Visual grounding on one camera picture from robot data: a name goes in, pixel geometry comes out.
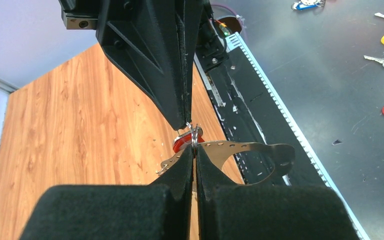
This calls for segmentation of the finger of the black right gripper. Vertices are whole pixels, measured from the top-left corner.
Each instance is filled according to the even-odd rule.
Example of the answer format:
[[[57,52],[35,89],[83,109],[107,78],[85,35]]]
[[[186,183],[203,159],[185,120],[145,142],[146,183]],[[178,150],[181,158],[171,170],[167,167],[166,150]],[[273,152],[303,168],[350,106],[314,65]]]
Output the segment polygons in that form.
[[[174,130],[187,125],[184,0],[103,0],[96,37]]]
[[[202,10],[203,2],[201,0],[180,1],[180,60],[184,125],[192,121],[193,61]]]

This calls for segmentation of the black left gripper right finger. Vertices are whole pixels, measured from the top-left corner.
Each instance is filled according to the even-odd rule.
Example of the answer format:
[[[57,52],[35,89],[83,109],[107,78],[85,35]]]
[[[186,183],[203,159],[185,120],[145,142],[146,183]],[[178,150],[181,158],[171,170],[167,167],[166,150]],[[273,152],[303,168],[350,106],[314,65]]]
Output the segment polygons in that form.
[[[326,186],[240,185],[196,149],[201,240],[356,240],[347,210]]]

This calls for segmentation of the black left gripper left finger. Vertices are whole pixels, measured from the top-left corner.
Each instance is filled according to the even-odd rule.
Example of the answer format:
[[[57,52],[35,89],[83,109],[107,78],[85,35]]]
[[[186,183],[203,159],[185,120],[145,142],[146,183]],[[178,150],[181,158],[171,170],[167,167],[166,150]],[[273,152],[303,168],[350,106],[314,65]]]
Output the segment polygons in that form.
[[[22,240],[187,240],[193,148],[147,185],[55,185],[36,203]]]

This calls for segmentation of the silver key with red tag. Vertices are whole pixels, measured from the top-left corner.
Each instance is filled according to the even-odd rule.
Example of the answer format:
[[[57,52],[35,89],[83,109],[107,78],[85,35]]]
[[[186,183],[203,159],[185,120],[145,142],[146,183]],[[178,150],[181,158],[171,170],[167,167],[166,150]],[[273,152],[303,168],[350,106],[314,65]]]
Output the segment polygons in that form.
[[[198,143],[205,142],[205,140],[203,139],[204,132],[200,126],[197,127],[197,134],[198,134],[197,142]],[[184,148],[186,148],[187,145],[191,145],[191,144],[192,144],[192,132],[188,131],[188,132],[182,133],[181,135],[177,136],[173,140],[172,150],[174,151],[174,153],[178,153],[180,150],[183,150]]]

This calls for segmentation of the metal key organizer plate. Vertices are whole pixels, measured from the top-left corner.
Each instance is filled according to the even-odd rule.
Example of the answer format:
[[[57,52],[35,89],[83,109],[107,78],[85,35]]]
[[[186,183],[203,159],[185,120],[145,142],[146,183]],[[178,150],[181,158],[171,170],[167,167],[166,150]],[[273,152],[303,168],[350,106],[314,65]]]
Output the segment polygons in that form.
[[[288,144],[263,144],[260,142],[237,142],[229,140],[206,141],[198,144],[211,163],[222,170],[231,158],[237,160],[242,175],[255,170],[256,181],[264,182],[283,178],[295,163],[295,148]]]

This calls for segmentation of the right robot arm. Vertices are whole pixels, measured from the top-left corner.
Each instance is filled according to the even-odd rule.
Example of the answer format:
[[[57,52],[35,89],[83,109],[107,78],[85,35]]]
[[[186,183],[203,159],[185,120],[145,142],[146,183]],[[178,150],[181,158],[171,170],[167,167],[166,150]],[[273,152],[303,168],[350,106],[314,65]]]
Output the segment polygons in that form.
[[[226,47],[207,0],[100,0],[96,38],[107,59],[158,108],[174,130],[192,120],[194,56]]]

